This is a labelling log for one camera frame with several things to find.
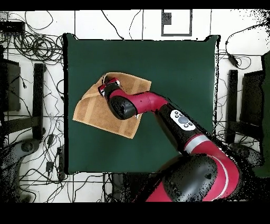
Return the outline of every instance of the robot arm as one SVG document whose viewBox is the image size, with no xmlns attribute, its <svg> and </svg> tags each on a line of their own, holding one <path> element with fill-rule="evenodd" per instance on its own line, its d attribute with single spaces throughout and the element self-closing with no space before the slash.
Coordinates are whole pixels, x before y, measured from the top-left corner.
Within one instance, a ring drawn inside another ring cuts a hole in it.
<svg viewBox="0 0 270 224">
<path fill-rule="evenodd" d="M 164 97 L 148 91 L 128 95 L 116 78 L 100 86 L 99 92 L 118 119 L 154 113 L 172 145 L 184 155 L 155 183 L 146 201 L 212 201 L 237 189 L 240 175 L 236 164 Z"/>
</svg>

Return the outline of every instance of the cloth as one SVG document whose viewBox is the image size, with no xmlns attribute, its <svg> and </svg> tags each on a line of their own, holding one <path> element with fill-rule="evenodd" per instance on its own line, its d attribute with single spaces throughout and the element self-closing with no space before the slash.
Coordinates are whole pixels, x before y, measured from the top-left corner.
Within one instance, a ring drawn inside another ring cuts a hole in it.
<svg viewBox="0 0 270 224">
<path fill-rule="evenodd" d="M 142 115 L 133 116 L 127 120 L 119 120 L 113 115 L 105 98 L 98 91 L 98 87 L 102 85 L 102 80 L 106 76 L 109 79 L 118 78 L 121 88 L 127 94 L 150 90 L 151 81 L 146 79 L 120 72 L 106 73 L 78 102 L 73 120 L 132 139 L 138 129 Z"/>
</svg>

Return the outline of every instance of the tangled wires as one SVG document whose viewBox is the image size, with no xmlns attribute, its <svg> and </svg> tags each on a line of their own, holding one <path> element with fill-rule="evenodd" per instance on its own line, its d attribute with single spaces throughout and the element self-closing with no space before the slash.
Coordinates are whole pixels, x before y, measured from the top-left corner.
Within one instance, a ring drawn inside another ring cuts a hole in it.
<svg viewBox="0 0 270 224">
<path fill-rule="evenodd" d="M 54 62 L 54 64 L 62 63 L 62 36 L 58 36 L 56 41 L 54 41 L 48 35 L 32 34 L 25 31 L 24 35 L 16 36 L 13 43 L 16 50 L 29 60 L 42 61 L 44 63 Z"/>
<path fill-rule="evenodd" d="M 62 64 L 63 59 L 63 37 L 62 35 L 45 35 L 41 33 L 37 33 L 34 30 L 43 30 L 50 26 L 53 23 L 53 17 L 47 11 L 52 18 L 49 25 L 46 27 L 36 29 L 28 24 L 26 20 L 26 12 L 24 14 L 25 18 L 22 18 L 20 15 L 16 13 L 11 13 L 19 16 L 21 20 L 17 18 L 10 18 L 11 21 L 21 21 L 26 24 L 29 28 L 30 32 L 25 31 L 23 35 L 13 36 L 13 44 L 15 49 L 24 57 L 31 61 L 42 61 L 47 65 L 55 65 L 57 63 Z"/>
</svg>

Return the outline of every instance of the black border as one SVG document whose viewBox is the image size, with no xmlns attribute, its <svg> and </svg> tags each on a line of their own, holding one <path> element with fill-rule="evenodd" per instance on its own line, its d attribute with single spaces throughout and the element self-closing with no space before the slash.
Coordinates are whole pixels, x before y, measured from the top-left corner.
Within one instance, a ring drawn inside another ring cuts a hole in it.
<svg viewBox="0 0 270 224">
<path fill-rule="evenodd" d="M 69 73 L 68 73 L 68 38 L 63 34 L 63 62 L 64 62 L 64 173 L 69 174 Z"/>
</svg>

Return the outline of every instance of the black stand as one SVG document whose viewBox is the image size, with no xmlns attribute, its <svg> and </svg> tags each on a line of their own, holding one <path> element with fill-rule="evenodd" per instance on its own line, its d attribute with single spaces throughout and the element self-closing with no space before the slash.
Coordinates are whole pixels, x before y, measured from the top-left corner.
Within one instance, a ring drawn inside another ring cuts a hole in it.
<svg viewBox="0 0 270 224">
<path fill-rule="evenodd" d="M 236 133 L 241 133 L 246 136 L 252 137 L 254 139 L 262 138 L 262 126 L 253 125 L 248 119 L 244 121 L 236 121 L 237 115 L 237 81 L 238 81 L 238 71 L 230 70 L 228 74 L 228 96 L 227 96 L 227 122 L 226 122 L 226 132 L 225 132 L 225 142 L 228 144 L 234 143 Z M 242 106 L 242 117 L 244 117 L 245 111 Z"/>
<path fill-rule="evenodd" d="M 46 66 L 41 63 L 34 65 L 33 113 L 32 118 L 19 118 L 5 121 L 6 133 L 10 134 L 32 127 L 33 138 L 42 140 L 43 129 L 43 87 Z"/>
</svg>

